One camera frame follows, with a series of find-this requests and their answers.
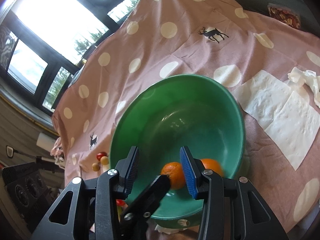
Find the window sill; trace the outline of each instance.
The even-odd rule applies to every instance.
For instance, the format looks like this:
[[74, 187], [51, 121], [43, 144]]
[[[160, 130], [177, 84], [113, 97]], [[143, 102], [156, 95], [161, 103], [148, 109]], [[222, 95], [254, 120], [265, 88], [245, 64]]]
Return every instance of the window sill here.
[[21, 112], [21, 114], [31, 119], [31, 121], [40, 124], [40, 126], [43, 126], [50, 132], [56, 134], [52, 125], [51, 117], [24, 100], [15, 91], [13, 91], [13, 89], [11, 89], [1, 78], [0, 96], [3, 97], [5, 101], [11, 104], [14, 108], [16, 108], [18, 112]]

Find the black deer silhouette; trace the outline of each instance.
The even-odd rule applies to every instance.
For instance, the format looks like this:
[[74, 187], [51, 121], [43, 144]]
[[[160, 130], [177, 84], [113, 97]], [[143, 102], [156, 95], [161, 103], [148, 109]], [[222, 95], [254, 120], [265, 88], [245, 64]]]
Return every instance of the black deer silhouette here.
[[97, 144], [98, 136], [96, 136], [96, 138], [93, 138], [93, 135], [94, 135], [94, 133], [92, 133], [92, 135], [90, 135], [90, 138], [91, 138], [91, 140], [90, 140], [90, 150], [92, 149], [92, 147], [93, 147], [94, 145]]
[[215, 29], [212, 30], [212, 31], [207, 32], [207, 31], [205, 30], [205, 27], [202, 27], [202, 28], [198, 31], [198, 33], [199, 33], [200, 35], [203, 35], [203, 36], [205, 36], [205, 37], [208, 37], [208, 39], [211, 40], [211, 41], [216, 41], [217, 43], [219, 43], [219, 41], [214, 37], [215, 35], [221, 36], [221, 38], [222, 38], [223, 40], [224, 40], [224, 37], [223, 37], [222, 35], [225, 35], [225, 36], [229, 37], [228, 35], [219, 32], [219, 31], [217, 30], [217, 28], [215, 28]]

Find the window frame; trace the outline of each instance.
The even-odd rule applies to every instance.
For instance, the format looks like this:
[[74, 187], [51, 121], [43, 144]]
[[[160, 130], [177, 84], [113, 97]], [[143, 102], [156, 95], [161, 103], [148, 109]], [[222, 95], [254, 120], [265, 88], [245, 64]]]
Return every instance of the window frame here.
[[[85, 8], [87, 8], [98, 20], [100, 20], [109, 30], [104, 33], [94, 44], [92, 44], [87, 51], [82, 55], [83, 59], [88, 59], [92, 54], [95, 47], [101, 44], [107, 37], [115, 33], [123, 22], [127, 19], [128, 13], [118, 22], [115, 22], [108, 13], [116, 7], [118, 4], [124, 0], [77, 0]], [[11, 58], [14, 53], [15, 47], [19, 40], [21, 40], [26, 46], [33, 50], [39, 57], [41, 57], [45, 62], [48, 63], [45, 68], [36, 91], [33, 94], [22, 84], [20, 84], [14, 77], [8, 73], [8, 69], [5, 71], [0, 68], [0, 76], [4, 81], [10, 85], [18, 94], [22, 95], [29, 103], [33, 106], [39, 108], [47, 115], [51, 116], [52, 112], [43, 106], [44, 99], [53, 83], [56, 75], [58, 74], [61, 67], [65, 68], [70, 74], [75, 75], [77, 71], [80, 70], [82, 66], [74, 65], [55, 49], [49, 46], [41, 38], [39, 38], [35, 33], [33, 33], [28, 27], [26, 27], [19, 18], [12, 12], [9, 11], [3, 20], [5, 24], [14, 35], [17, 36], [18, 40], [15, 43], [14, 49], [11, 53]], [[55, 102], [52, 107], [57, 106], [63, 93], [67, 90], [69, 84], [71, 83], [71, 76], [68, 77], [64, 85], [62, 86], [60, 92], [57, 95]]]

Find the green object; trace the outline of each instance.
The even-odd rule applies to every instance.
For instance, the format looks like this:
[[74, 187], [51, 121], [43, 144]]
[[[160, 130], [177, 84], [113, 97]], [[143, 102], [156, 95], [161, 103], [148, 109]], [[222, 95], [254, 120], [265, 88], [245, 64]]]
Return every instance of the green object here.
[[[172, 76], [142, 92], [123, 114], [112, 139], [112, 168], [127, 157], [132, 145], [139, 147], [140, 159], [127, 203], [166, 163], [180, 162], [179, 150], [184, 145], [195, 158], [219, 161], [225, 177], [233, 178], [245, 147], [242, 113], [229, 91], [214, 80], [198, 75]], [[185, 186], [170, 190], [152, 218], [167, 228], [199, 225], [202, 205], [202, 200], [192, 199]]]

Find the orange fruit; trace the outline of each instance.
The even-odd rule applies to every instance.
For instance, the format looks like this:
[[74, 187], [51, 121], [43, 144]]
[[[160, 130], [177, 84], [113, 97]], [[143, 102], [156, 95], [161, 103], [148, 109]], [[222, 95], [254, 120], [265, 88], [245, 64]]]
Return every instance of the orange fruit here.
[[216, 160], [201, 159], [201, 161], [206, 169], [213, 170], [214, 172], [218, 173], [221, 177], [223, 177], [223, 170], [221, 168], [221, 165]]
[[160, 174], [169, 175], [171, 189], [180, 189], [186, 184], [182, 165], [178, 162], [167, 163], [163, 166]]

